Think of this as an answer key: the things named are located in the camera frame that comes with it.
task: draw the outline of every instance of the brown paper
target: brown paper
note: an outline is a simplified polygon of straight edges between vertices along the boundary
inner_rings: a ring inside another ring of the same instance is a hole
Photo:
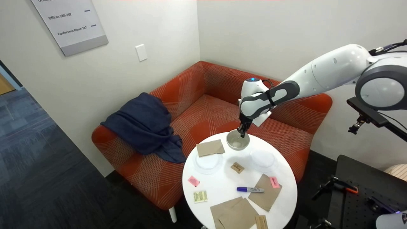
[[[215,140],[197,145],[198,156],[206,156],[211,154],[222,154],[225,152],[221,140]]]
[[[256,226],[257,229],[269,229],[266,216],[256,216]]]
[[[273,188],[270,178],[263,174],[255,187],[264,189],[264,193],[252,192],[249,195],[249,199],[269,212],[281,191],[282,185],[280,184],[280,188]]]
[[[233,200],[229,200],[226,202],[223,202],[218,205],[214,205],[210,207],[210,211],[212,212],[213,220],[215,221],[215,228],[216,229],[225,229],[225,227],[222,225],[222,223],[219,221],[219,217],[229,211],[231,211],[232,207],[239,203],[241,200],[243,200],[242,197],[238,197]]]
[[[245,168],[243,166],[241,166],[239,163],[235,162],[233,163],[233,165],[231,166],[231,168],[236,171],[238,174],[240,174]]]
[[[247,199],[243,199],[231,211],[219,217],[225,229],[249,229],[256,223],[256,210]]]

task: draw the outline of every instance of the white wall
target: white wall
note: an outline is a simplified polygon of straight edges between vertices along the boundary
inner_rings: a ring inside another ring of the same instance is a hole
[[[93,0],[109,44],[64,57],[30,0],[2,1],[0,59],[106,176],[91,142],[101,121],[199,61],[197,4]],[[139,63],[135,46],[145,44]]]
[[[285,79],[346,44],[368,50],[407,38],[406,0],[198,1],[201,59]],[[348,133],[358,114],[346,104],[354,86],[328,93],[333,106],[311,149],[384,168],[407,163],[407,143],[373,125]],[[387,112],[407,124],[404,111]]]

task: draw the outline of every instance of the dark carpet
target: dark carpet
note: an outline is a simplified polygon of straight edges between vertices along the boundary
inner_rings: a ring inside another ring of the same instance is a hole
[[[298,214],[311,220],[327,216],[330,196],[310,198],[335,166],[310,152],[286,228],[295,227]],[[0,96],[0,228],[201,228],[185,199],[175,210],[173,224],[168,211],[116,172],[103,178],[25,89]]]

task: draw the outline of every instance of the light switch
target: light switch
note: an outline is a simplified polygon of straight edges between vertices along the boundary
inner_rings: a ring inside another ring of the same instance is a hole
[[[144,44],[136,46],[136,51],[138,55],[138,60],[140,62],[147,59],[146,47],[144,46]]]

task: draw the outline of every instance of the navy blue blanket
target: navy blue blanket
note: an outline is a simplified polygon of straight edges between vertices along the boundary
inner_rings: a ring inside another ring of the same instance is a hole
[[[115,132],[141,154],[156,153],[172,163],[185,162],[182,140],[173,135],[171,114],[161,100],[147,93],[128,101],[101,125]]]

